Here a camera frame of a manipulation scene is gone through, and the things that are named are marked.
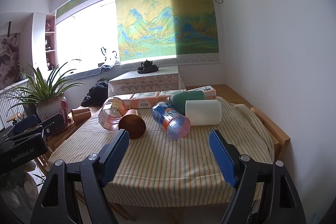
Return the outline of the lace-covered side table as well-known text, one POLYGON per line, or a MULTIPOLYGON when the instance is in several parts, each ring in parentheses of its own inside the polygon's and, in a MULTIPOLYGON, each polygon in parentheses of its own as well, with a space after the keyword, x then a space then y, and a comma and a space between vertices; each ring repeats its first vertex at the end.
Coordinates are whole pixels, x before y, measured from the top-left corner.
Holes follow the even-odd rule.
POLYGON ((139 74, 129 71, 108 82, 108 97, 167 90, 182 90, 185 85, 178 66, 160 67, 157 72, 139 74))

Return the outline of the wooden dining table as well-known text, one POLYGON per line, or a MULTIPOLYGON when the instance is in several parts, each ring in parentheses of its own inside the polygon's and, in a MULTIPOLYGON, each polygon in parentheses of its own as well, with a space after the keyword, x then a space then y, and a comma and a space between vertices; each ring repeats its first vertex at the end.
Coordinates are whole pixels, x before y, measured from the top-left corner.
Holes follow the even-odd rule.
POLYGON ((290 143, 290 137, 260 109, 252 106, 245 98, 229 86, 221 84, 213 85, 213 88, 216 90, 217 96, 220 96, 233 104, 244 104, 251 109, 269 132, 274 146, 275 160, 283 160, 284 152, 290 143))

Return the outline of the green thermos bottle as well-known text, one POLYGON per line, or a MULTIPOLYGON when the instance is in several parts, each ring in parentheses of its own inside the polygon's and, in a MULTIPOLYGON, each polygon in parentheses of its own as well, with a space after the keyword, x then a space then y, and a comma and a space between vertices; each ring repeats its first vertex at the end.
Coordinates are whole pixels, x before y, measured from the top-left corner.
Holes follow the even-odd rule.
POLYGON ((166 98, 166 103, 182 115, 185 115, 186 101, 204 100, 205 94, 200 90, 175 93, 166 98))

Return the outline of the brown gold paper cup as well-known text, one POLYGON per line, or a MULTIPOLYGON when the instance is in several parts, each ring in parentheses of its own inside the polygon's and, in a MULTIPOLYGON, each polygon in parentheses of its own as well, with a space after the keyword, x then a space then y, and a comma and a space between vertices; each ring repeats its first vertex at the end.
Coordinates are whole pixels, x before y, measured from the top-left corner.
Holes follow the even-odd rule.
POLYGON ((129 139, 136 140, 143 137, 146 131, 146 123, 136 109, 128 110, 118 123, 118 129, 126 130, 129 139))

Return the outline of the white radiator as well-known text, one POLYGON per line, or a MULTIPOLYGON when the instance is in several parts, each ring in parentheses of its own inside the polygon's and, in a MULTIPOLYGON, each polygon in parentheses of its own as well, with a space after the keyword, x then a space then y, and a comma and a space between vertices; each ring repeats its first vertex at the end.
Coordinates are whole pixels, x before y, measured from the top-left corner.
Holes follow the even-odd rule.
POLYGON ((25 79, 17 83, 13 83, 1 90, 1 130, 12 125, 11 117, 19 114, 19 118, 24 114, 25 110, 22 105, 14 106, 19 103, 14 97, 19 96, 19 92, 14 90, 17 87, 28 87, 29 80, 25 79))

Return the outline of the pink white wall shelf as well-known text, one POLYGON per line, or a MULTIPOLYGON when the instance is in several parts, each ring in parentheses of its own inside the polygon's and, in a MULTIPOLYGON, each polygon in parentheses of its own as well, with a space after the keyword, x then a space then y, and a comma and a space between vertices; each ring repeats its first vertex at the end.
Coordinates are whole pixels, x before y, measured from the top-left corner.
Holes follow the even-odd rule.
POLYGON ((56 16, 33 13, 32 24, 32 62, 46 76, 58 64, 56 53, 56 16))

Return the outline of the black bag on floor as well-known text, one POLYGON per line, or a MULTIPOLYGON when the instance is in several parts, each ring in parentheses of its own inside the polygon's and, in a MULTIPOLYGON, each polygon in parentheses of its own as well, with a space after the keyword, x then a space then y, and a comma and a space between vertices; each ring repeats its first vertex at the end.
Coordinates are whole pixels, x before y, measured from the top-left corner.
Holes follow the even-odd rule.
POLYGON ((108 98, 108 83, 106 81, 99 82, 89 89, 84 97, 82 107, 101 107, 108 98))

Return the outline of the spider plant in white-red pot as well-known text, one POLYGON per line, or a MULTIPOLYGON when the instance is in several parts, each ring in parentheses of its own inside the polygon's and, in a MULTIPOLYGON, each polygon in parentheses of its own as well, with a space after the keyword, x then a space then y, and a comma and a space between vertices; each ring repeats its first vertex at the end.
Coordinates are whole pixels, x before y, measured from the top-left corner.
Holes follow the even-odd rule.
POLYGON ((29 65, 33 75, 27 75, 29 80, 28 87, 17 87, 14 90, 19 92, 20 100, 18 105, 33 104, 36 107, 37 115, 41 121, 46 120, 56 113, 62 113, 62 104, 60 103, 64 97, 65 92, 73 87, 80 86, 82 83, 69 79, 70 73, 74 69, 65 70, 67 63, 63 65, 56 65, 45 79, 39 68, 34 68, 29 65))

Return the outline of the dark floral wall scroll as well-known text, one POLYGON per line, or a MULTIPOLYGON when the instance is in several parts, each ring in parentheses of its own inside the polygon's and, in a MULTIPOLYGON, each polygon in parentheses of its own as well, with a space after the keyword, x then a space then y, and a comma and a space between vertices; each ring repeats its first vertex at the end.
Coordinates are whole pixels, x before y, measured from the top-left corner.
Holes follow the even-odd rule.
POLYGON ((1 89, 19 79, 19 34, 1 36, 1 89))

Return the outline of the brown paper cup on bench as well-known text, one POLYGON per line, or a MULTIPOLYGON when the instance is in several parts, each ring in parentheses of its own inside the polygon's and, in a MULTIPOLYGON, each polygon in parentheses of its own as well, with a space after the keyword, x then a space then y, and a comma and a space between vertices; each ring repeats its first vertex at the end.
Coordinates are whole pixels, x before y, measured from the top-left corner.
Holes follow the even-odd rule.
POLYGON ((88 107, 79 107, 72 109, 71 114, 74 124, 79 125, 91 117, 91 110, 88 107))

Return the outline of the white paper cup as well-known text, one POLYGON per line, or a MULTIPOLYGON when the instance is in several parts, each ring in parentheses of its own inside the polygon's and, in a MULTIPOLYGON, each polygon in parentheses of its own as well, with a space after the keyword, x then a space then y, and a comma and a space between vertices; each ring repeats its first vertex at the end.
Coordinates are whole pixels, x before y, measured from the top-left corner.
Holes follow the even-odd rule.
POLYGON ((185 116, 192 126, 217 125, 222 120, 221 103, 218 100, 186 101, 185 116))

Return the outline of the striped yellow tablecloth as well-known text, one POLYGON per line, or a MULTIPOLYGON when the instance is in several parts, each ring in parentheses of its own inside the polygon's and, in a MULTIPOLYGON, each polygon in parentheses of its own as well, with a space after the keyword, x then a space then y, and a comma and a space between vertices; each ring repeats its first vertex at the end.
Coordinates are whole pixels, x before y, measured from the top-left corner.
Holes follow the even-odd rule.
MULTIPOLYGON (((216 125, 226 142, 258 162, 274 161, 272 139, 262 122, 245 105, 220 99, 222 120, 216 125)), ((151 110, 142 109, 146 133, 129 143, 110 183, 108 201, 142 207, 202 206, 230 201, 226 183, 209 146, 213 126, 194 126, 179 140, 170 139, 151 110)))

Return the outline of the green landscape roller blind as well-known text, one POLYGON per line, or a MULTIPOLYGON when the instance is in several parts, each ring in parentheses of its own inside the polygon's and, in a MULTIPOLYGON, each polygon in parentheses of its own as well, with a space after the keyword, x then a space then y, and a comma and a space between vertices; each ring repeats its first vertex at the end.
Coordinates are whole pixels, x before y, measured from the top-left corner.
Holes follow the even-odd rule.
POLYGON ((213 0, 116 0, 120 61, 219 63, 213 0))

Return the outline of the blue orange label plastic cup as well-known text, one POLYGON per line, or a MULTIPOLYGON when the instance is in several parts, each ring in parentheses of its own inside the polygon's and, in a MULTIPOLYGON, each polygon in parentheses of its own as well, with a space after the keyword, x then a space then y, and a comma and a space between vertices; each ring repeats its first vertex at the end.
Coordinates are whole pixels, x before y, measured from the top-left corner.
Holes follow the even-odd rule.
POLYGON ((189 118, 166 102, 158 102, 154 105, 151 114, 154 121, 161 126, 170 139, 182 139, 190 131, 191 122, 189 118))

